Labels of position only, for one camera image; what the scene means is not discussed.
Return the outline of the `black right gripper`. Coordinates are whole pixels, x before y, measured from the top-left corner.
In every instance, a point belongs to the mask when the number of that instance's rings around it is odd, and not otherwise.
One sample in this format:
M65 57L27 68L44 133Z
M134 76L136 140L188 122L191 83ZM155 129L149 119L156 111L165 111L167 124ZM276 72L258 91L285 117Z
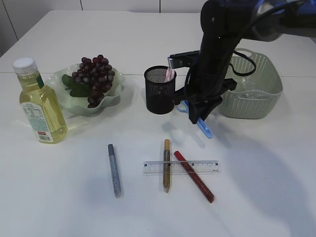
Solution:
M172 95L175 105L187 100L189 105L189 119L196 124L201 117L206 120L209 114L222 103L222 95L227 91L234 91L237 82L232 78L185 78L184 85Z

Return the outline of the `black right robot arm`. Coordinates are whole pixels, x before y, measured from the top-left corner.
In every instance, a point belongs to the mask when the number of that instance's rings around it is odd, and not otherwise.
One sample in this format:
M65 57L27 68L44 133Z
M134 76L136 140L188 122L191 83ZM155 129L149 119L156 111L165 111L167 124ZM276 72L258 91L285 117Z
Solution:
M172 54L170 68L187 67L184 86L174 103L186 100L189 120L197 123L222 102L222 95L236 87L226 78L231 57L242 39L271 42L283 34L313 38L316 3L313 0L209 0L200 12L203 32L200 49Z

